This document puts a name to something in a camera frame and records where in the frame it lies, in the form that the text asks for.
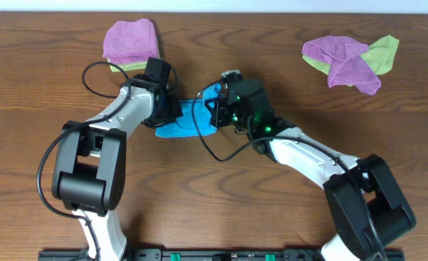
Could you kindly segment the blue microfiber cloth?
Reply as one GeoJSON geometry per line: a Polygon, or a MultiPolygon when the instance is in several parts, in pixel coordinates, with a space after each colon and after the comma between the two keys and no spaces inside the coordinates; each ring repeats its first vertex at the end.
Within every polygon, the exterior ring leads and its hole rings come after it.
{"type": "Polygon", "coordinates": [[[191,113],[192,105],[194,105],[194,114],[196,124],[202,136],[209,136],[217,132],[217,128],[211,124],[211,113],[205,105],[206,101],[217,99],[220,96],[221,86],[219,83],[209,86],[196,99],[182,100],[181,109],[182,116],[177,118],[174,123],[169,123],[160,128],[157,128],[155,135],[159,138],[187,138],[197,136],[197,130],[193,122],[191,113]]]}

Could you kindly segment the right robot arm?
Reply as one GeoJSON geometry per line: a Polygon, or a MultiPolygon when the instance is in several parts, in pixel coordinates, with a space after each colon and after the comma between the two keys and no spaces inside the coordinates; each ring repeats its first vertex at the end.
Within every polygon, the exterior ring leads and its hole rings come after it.
{"type": "Polygon", "coordinates": [[[212,123],[245,131],[258,154],[287,165],[323,189],[336,235],[323,260],[386,260],[386,246],[412,230],[416,217],[390,167],[371,154],[337,152],[277,116],[260,80],[233,73],[219,80],[212,123]]]}

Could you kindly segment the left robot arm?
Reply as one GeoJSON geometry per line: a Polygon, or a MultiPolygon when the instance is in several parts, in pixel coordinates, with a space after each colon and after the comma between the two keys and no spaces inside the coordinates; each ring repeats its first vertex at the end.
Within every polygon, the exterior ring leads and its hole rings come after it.
{"type": "Polygon", "coordinates": [[[51,193],[67,216],[80,221],[92,260],[125,256],[127,239],[116,208],[125,187],[127,139],[139,125],[159,128],[181,116],[169,88],[174,74],[170,63],[149,58],[144,72],[126,78],[106,109],[83,123],[65,123],[54,142],[51,193]]]}

